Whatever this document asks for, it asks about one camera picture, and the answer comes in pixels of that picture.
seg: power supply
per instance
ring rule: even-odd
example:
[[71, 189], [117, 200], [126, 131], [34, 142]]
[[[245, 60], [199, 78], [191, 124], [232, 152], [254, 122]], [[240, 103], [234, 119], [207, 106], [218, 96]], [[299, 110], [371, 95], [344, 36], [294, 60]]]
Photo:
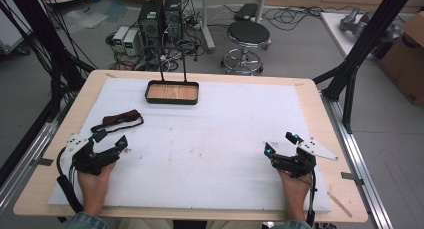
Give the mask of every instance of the power supply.
[[127, 26], [122, 26], [116, 32], [115, 36], [113, 36], [113, 44], [115, 44], [115, 50], [117, 52], [125, 52], [124, 39], [129, 29]]
[[164, 32], [162, 0], [144, 0], [138, 16], [140, 31], [147, 39], [160, 39]]
[[128, 56], [137, 56], [141, 49], [141, 41], [138, 29], [130, 29], [124, 40], [125, 51]]
[[181, 0], [165, 0], [164, 5], [165, 22], [168, 38], [174, 43], [183, 39]]

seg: wooden table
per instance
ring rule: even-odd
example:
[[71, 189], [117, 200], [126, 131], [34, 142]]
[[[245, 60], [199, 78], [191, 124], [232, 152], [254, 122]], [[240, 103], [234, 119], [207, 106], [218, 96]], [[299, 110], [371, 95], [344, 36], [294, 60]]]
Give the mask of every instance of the wooden table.
[[[104, 82], [108, 78], [160, 78], [159, 73], [97, 70], [90, 74], [62, 125], [58, 129], [44, 158], [55, 160], [60, 149], [66, 145], [71, 133], [80, 131], [91, 107], [97, 100]], [[168, 80], [181, 81], [183, 74], [167, 73]], [[316, 215], [316, 221], [364, 222], [368, 216], [354, 181], [341, 177], [341, 172], [350, 172], [335, 131], [312, 80], [297, 78], [246, 77], [209, 74], [188, 74], [195, 82], [237, 82], [255, 84], [277, 84], [294, 86], [309, 134], [339, 156], [338, 162], [317, 158], [321, 172], [326, 178], [332, 211]], [[47, 201], [56, 184], [58, 172], [55, 166], [38, 166], [19, 197], [14, 212], [18, 215], [70, 216], [74, 212], [69, 206], [48, 205]], [[258, 220], [283, 221], [285, 213], [253, 210], [193, 210], [163, 208], [105, 207], [104, 217], [172, 218], [199, 220]]]

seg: metal stool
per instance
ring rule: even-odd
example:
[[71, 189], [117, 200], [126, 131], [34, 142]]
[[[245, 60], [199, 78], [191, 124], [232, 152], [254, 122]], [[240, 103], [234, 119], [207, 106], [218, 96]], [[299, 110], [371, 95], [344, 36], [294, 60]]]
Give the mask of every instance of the metal stool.
[[231, 71], [250, 75], [255, 71], [261, 73], [263, 71], [261, 59], [247, 48], [266, 47], [270, 36], [268, 29], [256, 22], [238, 21], [230, 25], [227, 36], [232, 42], [241, 46], [241, 49], [230, 50], [222, 58], [221, 67], [227, 68], [227, 74]]

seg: human hand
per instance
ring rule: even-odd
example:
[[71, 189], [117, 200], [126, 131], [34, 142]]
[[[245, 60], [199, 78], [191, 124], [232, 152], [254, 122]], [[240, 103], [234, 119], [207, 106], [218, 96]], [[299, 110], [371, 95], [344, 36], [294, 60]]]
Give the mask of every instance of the human hand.
[[277, 170], [283, 182], [284, 196], [287, 204], [289, 220], [305, 220], [303, 203], [310, 189], [311, 175], [307, 174], [298, 178], [291, 178], [285, 171]]
[[109, 177], [116, 162], [101, 169], [98, 176], [78, 171], [78, 182], [84, 197], [84, 212], [99, 216], [109, 187]]

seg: sleeve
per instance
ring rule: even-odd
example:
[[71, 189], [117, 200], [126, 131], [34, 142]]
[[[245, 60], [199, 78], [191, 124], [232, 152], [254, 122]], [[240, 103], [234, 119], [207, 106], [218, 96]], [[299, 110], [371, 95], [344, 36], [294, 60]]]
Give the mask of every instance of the sleeve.
[[108, 229], [108, 225], [101, 219], [85, 212], [79, 212], [77, 215], [67, 220], [57, 229]]
[[273, 226], [271, 229], [311, 229], [308, 223], [305, 221], [287, 221], [281, 225]]

